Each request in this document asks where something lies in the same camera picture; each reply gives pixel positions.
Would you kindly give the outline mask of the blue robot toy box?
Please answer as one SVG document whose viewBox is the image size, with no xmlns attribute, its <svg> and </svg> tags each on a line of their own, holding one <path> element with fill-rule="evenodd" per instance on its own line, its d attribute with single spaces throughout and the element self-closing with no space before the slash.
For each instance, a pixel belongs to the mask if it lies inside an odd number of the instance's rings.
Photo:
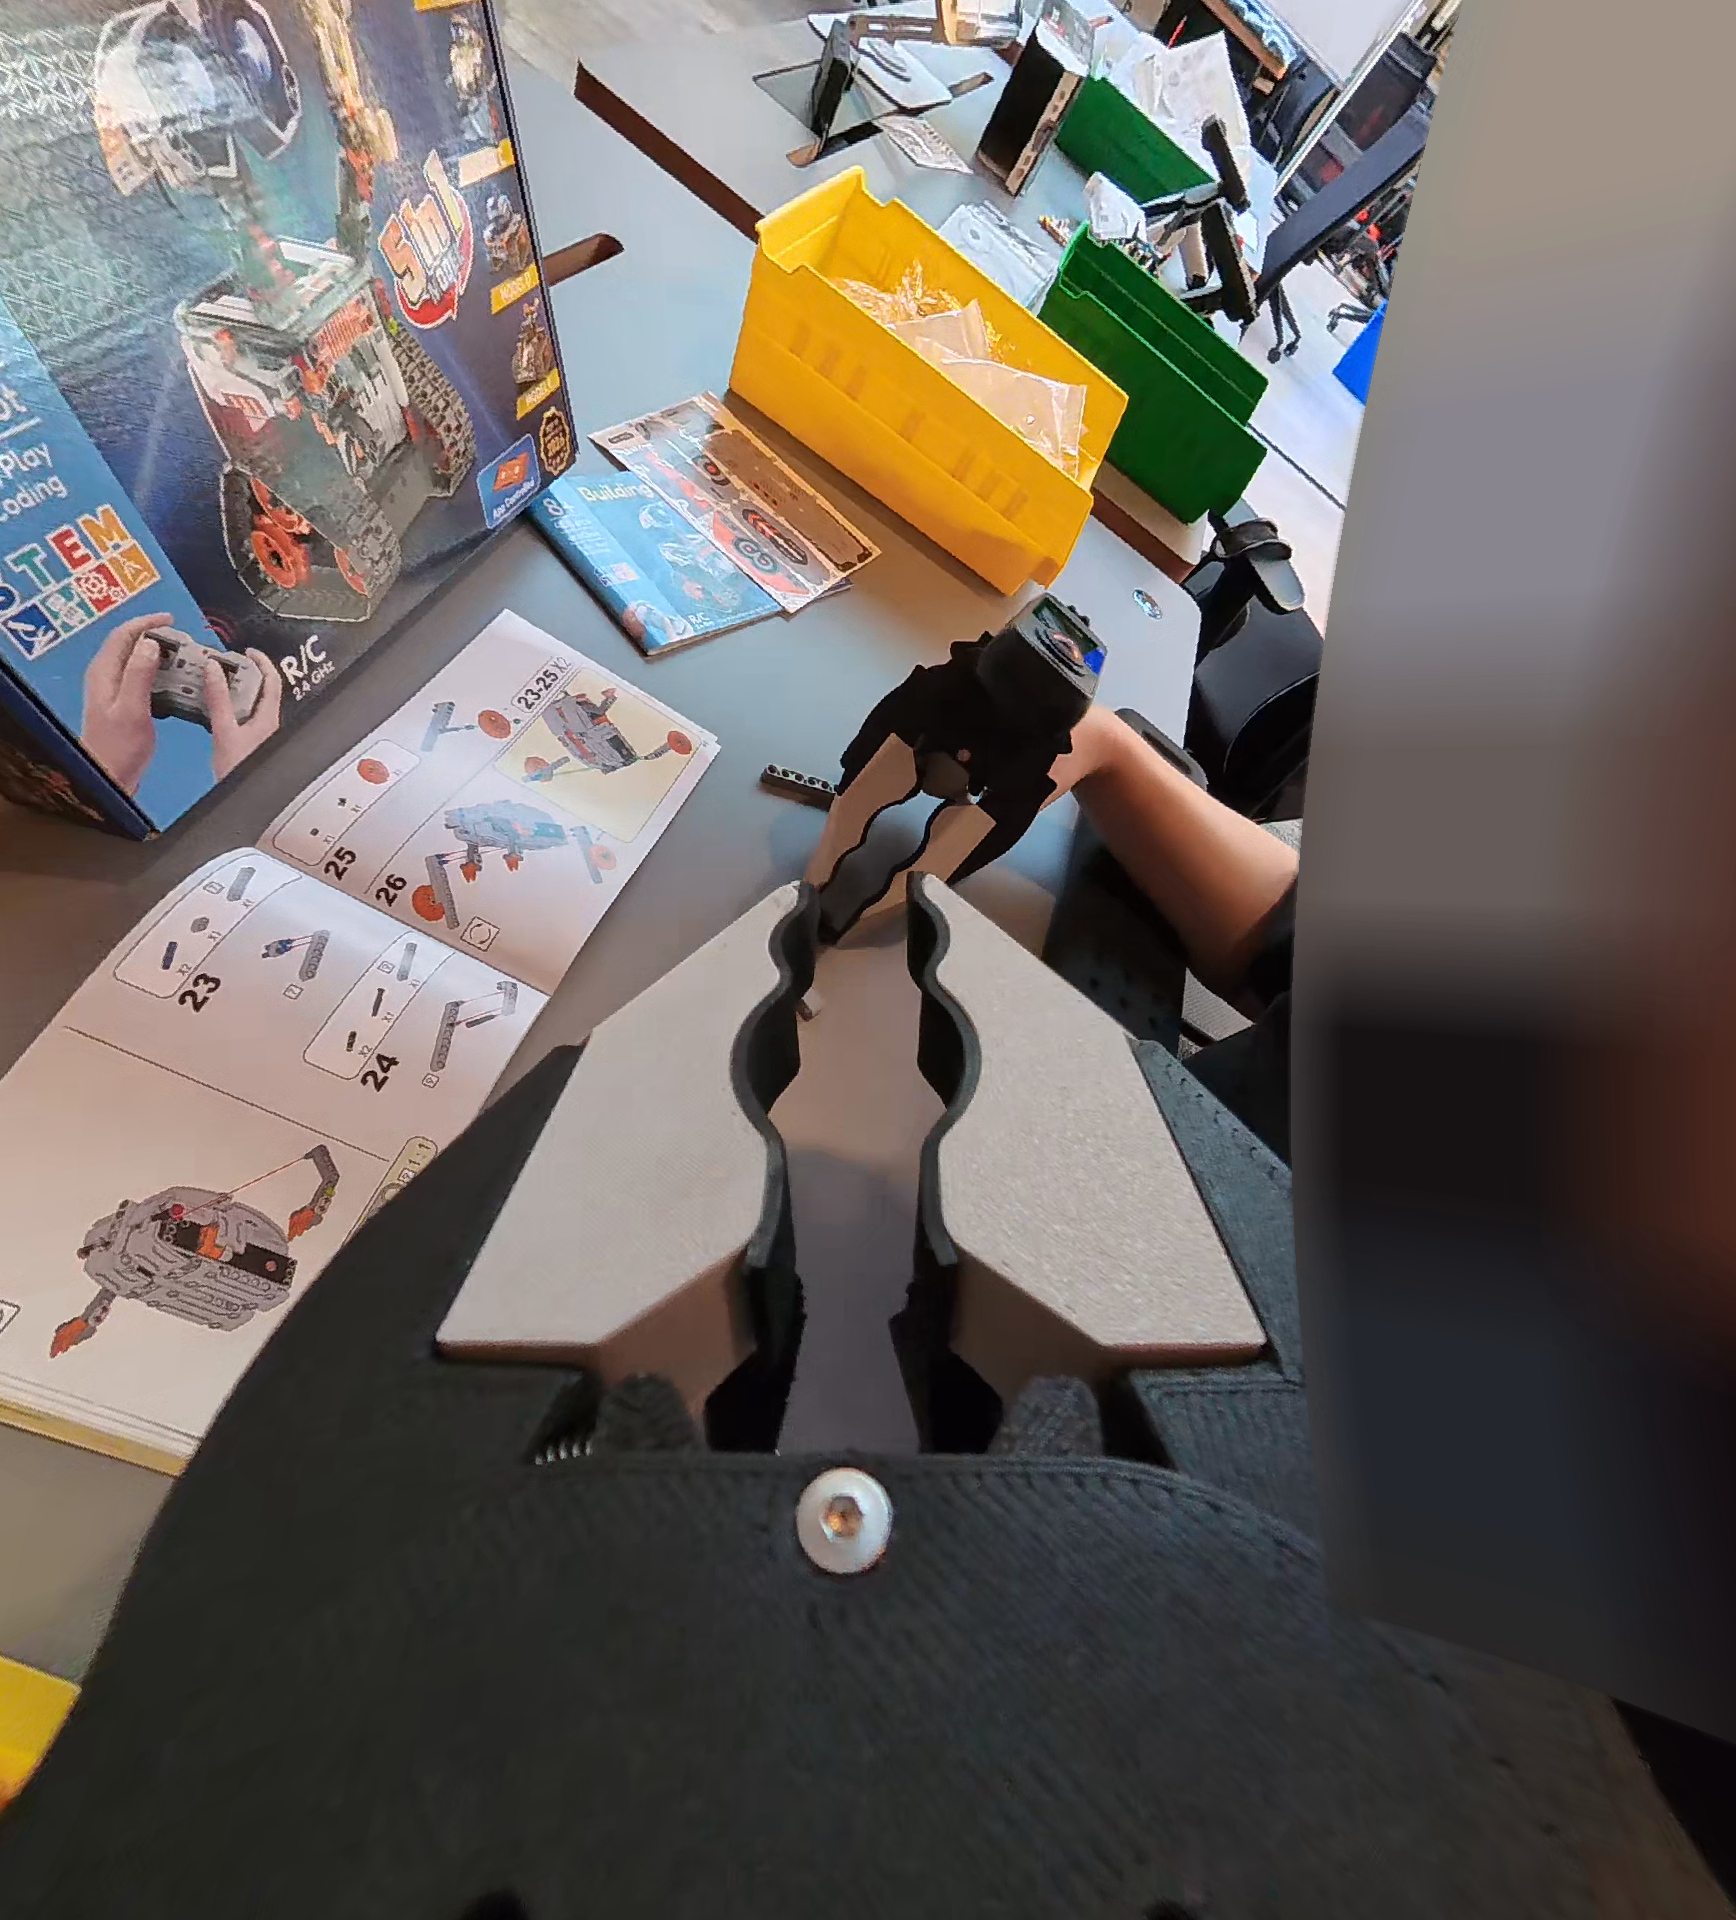
<svg viewBox="0 0 1736 1920">
<path fill-rule="evenodd" d="M 491 5 L 0 2 L 0 794 L 147 841 L 573 458 Z"/>
</svg>

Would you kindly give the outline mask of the grey desk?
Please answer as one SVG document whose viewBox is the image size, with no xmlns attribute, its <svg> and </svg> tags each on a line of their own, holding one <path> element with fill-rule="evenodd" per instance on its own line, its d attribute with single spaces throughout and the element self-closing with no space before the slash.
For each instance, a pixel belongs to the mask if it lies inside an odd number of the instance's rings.
<svg viewBox="0 0 1736 1920">
<path fill-rule="evenodd" d="M 754 243 L 535 69 L 509 67 L 509 96 L 535 234 L 549 252 L 588 259 L 549 294 L 578 425 L 723 390 Z M 761 767 L 833 773 L 884 692 L 949 642 L 998 627 L 1009 600 L 750 407 L 736 414 L 879 545 L 833 599 L 648 662 L 519 528 L 464 565 L 337 681 L 328 704 L 163 839 L 130 845 L 0 798 L 0 1079 L 155 900 L 205 858 L 251 845 L 279 804 L 497 613 L 622 666 L 720 741 L 679 822 L 583 946 L 499 1092 L 801 877 L 819 822 L 764 792 Z M 888 1321 L 910 1274 L 920 1141 L 941 1106 L 916 1069 L 918 994 L 901 933 L 900 916 L 857 924 L 822 956 L 800 1074 L 773 1108 L 805 1291 L 779 1443 L 789 1455 L 916 1451 Z M 152 1471 L 0 1424 L 0 1655 L 77 1681 L 168 1488 Z"/>
<path fill-rule="evenodd" d="M 962 202 L 998 207 L 1033 243 L 1047 238 L 1040 218 L 1081 217 L 1085 178 L 1057 152 L 1018 199 L 984 172 L 916 165 L 884 136 L 800 160 L 807 131 L 784 104 L 789 86 L 765 88 L 760 79 L 813 62 L 815 43 L 800 19 L 739 32 L 672 32 L 583 56 L 573 93 L 746 238 L 811 185 L 851 168 L 875 199 L 908 204 L 928 228 Z M 1336 276 L 1305 263 L 1283 278 L 1281 293 L 1302 332 L 1294 354 L 1270 362 L 1266 318 L 1246 334 L 1225 320 L 1215 332 L 1266 380 L 1250 420 L 1266 450 L 1243 488 L 1246 505 L 1288 541 L 1305 613 L 1326 629 L 1364 405 L 1336 378 L 1349 340 L 1328 328 L 1328 312 L 1344 300 Z"/>
</svg>

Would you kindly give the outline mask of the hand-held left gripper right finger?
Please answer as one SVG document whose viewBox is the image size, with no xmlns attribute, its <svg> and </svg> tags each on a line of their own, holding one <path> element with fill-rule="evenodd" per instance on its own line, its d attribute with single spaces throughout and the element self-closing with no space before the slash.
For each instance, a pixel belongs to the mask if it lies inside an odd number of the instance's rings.
<svg viewBox="0 0 1736 1920">
<path fill-rule="evenodd" d="M 985 1453 L 1038 1380 L 1246 1366 L 1270 1351 L 1136 1038 L 936 877 L 905 883 L 920 1157 L 890 1323 L 920 1447 Z"/>
</svg>

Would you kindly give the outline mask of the sticker sheet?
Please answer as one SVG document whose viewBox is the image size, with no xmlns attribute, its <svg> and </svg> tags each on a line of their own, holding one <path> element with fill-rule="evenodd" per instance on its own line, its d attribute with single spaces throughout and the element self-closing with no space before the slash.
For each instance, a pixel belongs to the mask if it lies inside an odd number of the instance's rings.
<svg viewBox="0 0 1736 1920">
<path fill-rule="evenodd" d="M 720 397 L 686 397 L 592 431 L 590 443 L 785 615 L 846 588 L 879 561 L 879 545 Z"/>
</svg>

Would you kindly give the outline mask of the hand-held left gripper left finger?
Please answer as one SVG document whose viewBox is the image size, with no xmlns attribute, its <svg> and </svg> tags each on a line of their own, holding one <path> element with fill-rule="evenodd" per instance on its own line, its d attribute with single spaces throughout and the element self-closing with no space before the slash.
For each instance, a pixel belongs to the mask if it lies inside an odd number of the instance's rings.
<svg viewBox="0 0 1736 1920">
<path fill-rule="evenodd" d="M 817 896 L 785 883 L 595 1024 L 438 1328 L 453 1360 L 662 1379 L 776 1453 L 805 1331 L 772 1106 L 801 1067 Z"/>
</svg>

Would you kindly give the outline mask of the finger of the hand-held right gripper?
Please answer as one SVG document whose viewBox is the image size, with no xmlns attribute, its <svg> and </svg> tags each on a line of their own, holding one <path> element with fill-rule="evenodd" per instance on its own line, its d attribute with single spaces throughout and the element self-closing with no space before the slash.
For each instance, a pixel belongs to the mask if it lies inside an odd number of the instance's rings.
<svg viewBox="0 0 1736 1920">
<path fill-rule="evenodd" d="M 914 808 L 908 812 L 914 819 L 900 825 L 911 833 L 905 839 L 884 835 L 884 852 L 878 850 L 870 862 L 862 924 L 874 924 L 904 906 L 905 877 L 911 873 L 952 881 L 996 830 L 993 819 L 973 798 L 944 798 L 930 806 L 925 819 Z"/>
<path fill-rule="evenodd" d="M 863 919 L 881 910 L 898 877 L 893 852 L 863 855 L 875 820 L 910 800 L 910 743 L 890 733 L 835 790 L 826 825 L 804 869 L 815 895 L 815 933 L 837 944 Z"/>
</svg>

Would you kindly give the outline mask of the open white instruction booklet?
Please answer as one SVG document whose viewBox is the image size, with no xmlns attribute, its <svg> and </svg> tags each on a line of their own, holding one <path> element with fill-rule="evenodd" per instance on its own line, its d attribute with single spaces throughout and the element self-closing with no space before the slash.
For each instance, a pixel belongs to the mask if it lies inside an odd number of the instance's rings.
<svg viewBox="0 0 1736 1920">
<path fill-rule="evenodd" d="M 718 748 L 502 613 L 159 900 L 0 1081 L 0 1424 L 180 1472 Z"/>
</svg>

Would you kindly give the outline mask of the black and white box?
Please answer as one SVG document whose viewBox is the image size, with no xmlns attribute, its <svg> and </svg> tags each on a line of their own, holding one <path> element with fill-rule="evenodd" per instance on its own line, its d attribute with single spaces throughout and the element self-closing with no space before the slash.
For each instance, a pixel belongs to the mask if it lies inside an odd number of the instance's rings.
<svg viewBox="0 0 1736 1920">
<path fill-rule="evenodd" d="M 1020 197 L 1087 76 L 1087 55 L 1052 19 L 1038 21 L 977 134 L 975 168 L 1008 197 Z"/>
</svg>

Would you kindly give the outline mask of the person's right forearm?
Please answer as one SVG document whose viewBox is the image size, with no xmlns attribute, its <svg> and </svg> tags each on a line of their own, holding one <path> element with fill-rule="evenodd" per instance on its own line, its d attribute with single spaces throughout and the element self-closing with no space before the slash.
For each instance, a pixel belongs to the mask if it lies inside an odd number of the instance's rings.
<svg viewBox="0 0 1736 1920">
<path fill-rule="evenodd" d="M 1073 724 L 1049 778 L 1169 924 L 1196 978 L 1238 999 L 1294 890 L 1296 852 L 1099 704 Z"/>
</svg>

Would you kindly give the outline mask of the green storage bin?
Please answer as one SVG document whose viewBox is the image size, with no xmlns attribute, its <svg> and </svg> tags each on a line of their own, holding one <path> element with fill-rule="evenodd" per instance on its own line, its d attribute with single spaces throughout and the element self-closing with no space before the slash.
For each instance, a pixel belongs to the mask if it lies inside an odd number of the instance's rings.
<svg viewBox="0 0 1736 1920">
<path fill-rule="evenodd" d="M 1105 466 L 1180 522 L 1224 514 L 1243 497 L 1266 449 L 1198 375 L 1062 282 L 1043 296 L 1040 318 L 1126 397 Z"/>
<path fill-rule="evenodd" d="M 1193 384 L 1231 420 L 1247 426 L 1266 389 L 1266 373 L 1229 344 L 1208 318 L 1189 310 L 1121 248 L 1079 224 L 1067 240 L 1040 320 L 1136 395 L 1136 349 Z"/>
<path fill-rule="evenodd" d="M 1205 152 L 1181 149 L 1104 76 L 1076 88 L 1053 147 L 1079 175 L 1111 180 L 1138 204 L 1215 180 Z"/>
</svg>

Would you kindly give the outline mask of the clear plastic packet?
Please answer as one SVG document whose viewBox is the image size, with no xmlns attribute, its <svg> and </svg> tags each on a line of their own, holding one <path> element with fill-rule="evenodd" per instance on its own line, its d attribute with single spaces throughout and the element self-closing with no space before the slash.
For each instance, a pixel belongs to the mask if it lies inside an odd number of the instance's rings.
<svg viewBox="0 0 1736 1920">
<path fill-rule="evenodd" d="M 1038 312 L 1057 275 L 1060 247 L 1008 221 L 993 204 L 953 204 L 937 237 L 1027 312 Z"/>
</svg>

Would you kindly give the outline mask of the blue building booklet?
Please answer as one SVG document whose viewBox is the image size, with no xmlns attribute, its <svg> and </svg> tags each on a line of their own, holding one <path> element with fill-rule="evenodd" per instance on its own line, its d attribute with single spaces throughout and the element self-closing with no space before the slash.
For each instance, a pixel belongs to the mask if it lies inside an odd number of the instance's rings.
<svg viewBox="0 0 1736 1920">
<path fill-rule="evenodd" d="M 644 659 L 781 615 L 714 541 L 631 477 L 564 475 L 526 517 Z"/>
</svg>

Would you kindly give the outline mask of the black tablet stand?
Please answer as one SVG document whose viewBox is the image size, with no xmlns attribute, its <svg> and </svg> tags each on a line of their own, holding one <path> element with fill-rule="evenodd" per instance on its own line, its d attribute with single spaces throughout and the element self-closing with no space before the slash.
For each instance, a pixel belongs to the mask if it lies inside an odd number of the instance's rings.
<svg viewBox="0 0 1736 1920">
<path fill-rule="evenodd" d="M 949 102 L 949 86 L 910 53 L 920 45 L 952 45 L 941 14 L 857 9 L 809 14 L 807 23 L 817 31 L 817 59 L 754 76 L 756 88 L 804 131 L 800 145 L 785 152 L 791 166 L 804 170 L 895 118 L 916 118 Z"/>
</svg>

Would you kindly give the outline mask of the clear plastic bags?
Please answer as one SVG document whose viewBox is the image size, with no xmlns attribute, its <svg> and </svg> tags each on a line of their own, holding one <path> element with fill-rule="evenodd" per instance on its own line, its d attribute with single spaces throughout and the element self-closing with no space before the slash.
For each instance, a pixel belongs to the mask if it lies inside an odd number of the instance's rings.
<svg viewBox="0 0 1736 1920">
<path fill-rule="evenodd" d="M 1146 128 L 1196 163 L 1208 160 L 1205 125 L 1220 123 L 1229 156 L 1247 175 L 1247 118 L 1229 45 L 1220 32 L 1164 46 L 1113 14 L 1096 31 L 1092 76 L 1134 109 Z"/>
<path fill-rule="evenodd" d="M 1081 472 L 1087 389 L 1006 361 L 975 300 L 960 300 L 911 260 L 888 288 L 842 276 L 837 291 L 895 340 L 944 373 L 1023 444 L 1069 479 Z"/>
</svg>

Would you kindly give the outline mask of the yellow storage bin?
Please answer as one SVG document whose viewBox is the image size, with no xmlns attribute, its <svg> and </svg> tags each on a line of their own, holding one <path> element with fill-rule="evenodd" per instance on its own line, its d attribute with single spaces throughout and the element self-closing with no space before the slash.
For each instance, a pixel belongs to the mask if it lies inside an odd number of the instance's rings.
<svg viewBox="0 0 1736 1920">
<path fill-rule="evenodd" d="M 999 405 L 855 298 L 905 291 L 975 309 L 989 358 L 1076 403 L 1073 455 L 1042 449 Z M 851 166 L 756 228 L 729 386 L 918 532 L 1012 595 L 1047 586 L 1093 506 L 1126 393 L 918 212 Z"/>
</svg>

